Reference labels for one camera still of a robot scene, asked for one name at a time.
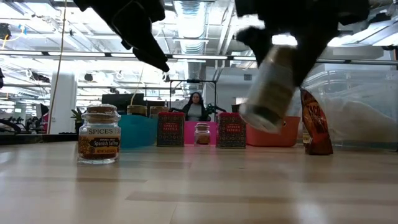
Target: ceiling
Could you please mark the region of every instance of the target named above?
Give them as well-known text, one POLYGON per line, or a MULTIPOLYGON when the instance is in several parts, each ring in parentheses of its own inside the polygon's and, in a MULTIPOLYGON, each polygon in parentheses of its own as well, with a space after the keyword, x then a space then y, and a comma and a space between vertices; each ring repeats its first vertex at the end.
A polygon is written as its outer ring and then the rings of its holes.
MULTIPOLYGON (((398 33, 395 23, 396 6, 390 1, 374 1, 377 12, 387 11, 391 15, 391 21, 387 25, 369 26, 362 31, 363 23, 346 27, 352 35, 339 37, 331 41, 330 46, 361 46, 361 45, 398 45, 396 39, 391 36, 398 33), (375 34, 383 31, 386 34, 376 38, 375 34)), ((62 18, 63 1, 49 0, 25 0, 7 1, 0 3, 0 23, 9 24, 11 39, 4 42, 0 40, 2 50, 30 50, 40 52, 59 52, 62 45, 62 18)), ((243 55, 253 56, 245 45, 234 40, 237 30, 250 25, 264 26, 256 16, 237 18, 234 10, 234 2, 230 0, 217 0, 206 5, 205 24, 205 55, 243 55)), ((75 7, 73 1, 68 1, 66 10, 65 33, 63 50, 65 52, 113 52, 128 53, 121 45, 121 39, 106 25, 106 23, 92 9, 81 12, 75 7)), ((172 11, 166 11, 166 18, 156 22, 152 26, 152 34, 165 54, 182 54, 181 44, 185 41, 178 34, 178 16, 172 11)), ((278 35, 273 39, 275 44, 295 44, 295 39, 289 35, 278 35)), ((169 60, 170 71, 167 75, 171 79, 185 79, 187 77, 186 60, 169 60)), ((58 60, 54 57, 18 57, 17 55, 1 55, 0 67, 5 84, 14 85, 4 87, 0 97, 8 97, 9 100, 23 103, 49 103, 49 83, 32 79, 32 73, 39 74, 50 81, 56 71, 58 60)), ((130 93, 139 86, 151 87, 151 90, 138 90, 146 92, 148 97, 158 98, 168 96, 168 90, 155 90, 153 88, 167 88, 169 83, 162 80, 163 73, 150 65, 145 65, 137 60, 115 60, 111 58, 65 58, 62 61, 63 68, 78 68, 79 86, 114 86, 121 93, 130 93), (86 74, 93 76, 93 81, 85 80, 86 74)), ((216 67, 213 60, 206 62, 206 73, 203 79, 214 78, 216 67)), ((255 73, 256 63, 228 63, 222 67, 219 82, 233 83, 243 82, 243 75, 255 73)), ((78 106, 97 103, 100 96, 109 93, 107 88, 79 88, 78 106)), ((176 91, 175 97, 182 98, 184 92, 176 91)))

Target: potted plant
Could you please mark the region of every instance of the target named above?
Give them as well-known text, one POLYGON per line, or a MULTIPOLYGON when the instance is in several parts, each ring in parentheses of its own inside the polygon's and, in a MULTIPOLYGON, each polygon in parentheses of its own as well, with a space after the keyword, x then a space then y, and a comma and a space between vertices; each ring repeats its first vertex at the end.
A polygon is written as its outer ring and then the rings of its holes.
POLYGON ((83 125, 83 120, 81 118, 81 110, 76 108, 76 110, 72 110, 73 115, 71 118, 75 120, 75 132, 79 134, 79 129, 83 125))

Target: pillar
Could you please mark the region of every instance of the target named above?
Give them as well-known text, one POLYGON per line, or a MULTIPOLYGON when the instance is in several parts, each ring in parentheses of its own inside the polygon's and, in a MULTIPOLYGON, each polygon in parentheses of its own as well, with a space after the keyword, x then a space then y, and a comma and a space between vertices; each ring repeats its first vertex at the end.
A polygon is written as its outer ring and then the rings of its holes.
POLYGON ((53 104, 51 119, 49 119, 49 134, 75 132, 75 121, 70 118, 72 109, 76 109, 76 94, 78 72, 61 70, 58 76, 57 92, 54 95, 57 71, 53 72, 51 82, 50 107, 53 104))
POLYGON ((14 116, 15 119, 21 117, 23 119, 22 124, 25 123, 26 120, 26 104, 25 103, 16 103, 14 105, 14 116))

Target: orange bin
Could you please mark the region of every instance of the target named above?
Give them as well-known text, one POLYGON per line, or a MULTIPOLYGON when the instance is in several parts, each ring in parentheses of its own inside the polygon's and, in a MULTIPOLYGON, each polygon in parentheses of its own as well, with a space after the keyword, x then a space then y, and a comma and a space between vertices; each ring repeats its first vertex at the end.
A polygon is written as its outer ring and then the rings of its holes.
POLYGON ((297 142, 300 117, 286 116, 284 127, 279 134, 259 131, 246 125, 246 144, 258 147, 292 147, 297 142))

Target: snack bag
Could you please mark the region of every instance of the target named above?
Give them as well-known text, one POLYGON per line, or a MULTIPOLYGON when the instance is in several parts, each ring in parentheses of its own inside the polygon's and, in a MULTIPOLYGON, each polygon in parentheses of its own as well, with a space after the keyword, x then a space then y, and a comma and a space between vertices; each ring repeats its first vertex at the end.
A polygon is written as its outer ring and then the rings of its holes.
POLYGON ((309 155, 333 154, 328 122, 318 101, 307 90, 301 88, 301 105, 303 109, 303 144, 309 155))

